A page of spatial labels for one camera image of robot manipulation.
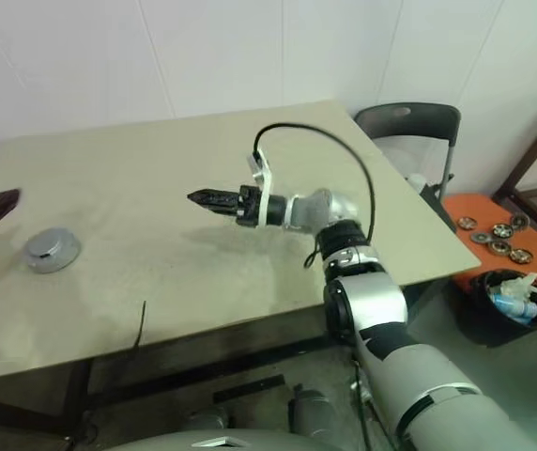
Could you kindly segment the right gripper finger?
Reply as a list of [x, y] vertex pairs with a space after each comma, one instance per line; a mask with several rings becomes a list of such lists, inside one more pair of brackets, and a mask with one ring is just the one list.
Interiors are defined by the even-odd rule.
[[205, 210], [211, 211], [223, 216], [238, 216], [238, 203], [235, 204], [213, 204], [200, 202], [199, 206]]
[[238, 193], [204, 188], [188, 194], [193, 202], [237, 202]]

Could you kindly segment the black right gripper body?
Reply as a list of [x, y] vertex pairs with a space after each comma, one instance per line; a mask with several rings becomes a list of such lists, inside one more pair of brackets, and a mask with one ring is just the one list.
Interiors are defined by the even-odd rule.
[[236, 216], [236, 223], [239, 226], [258, 226], [261, 196], [262, 191], [257, 186], [241, 185], [239, 187]]

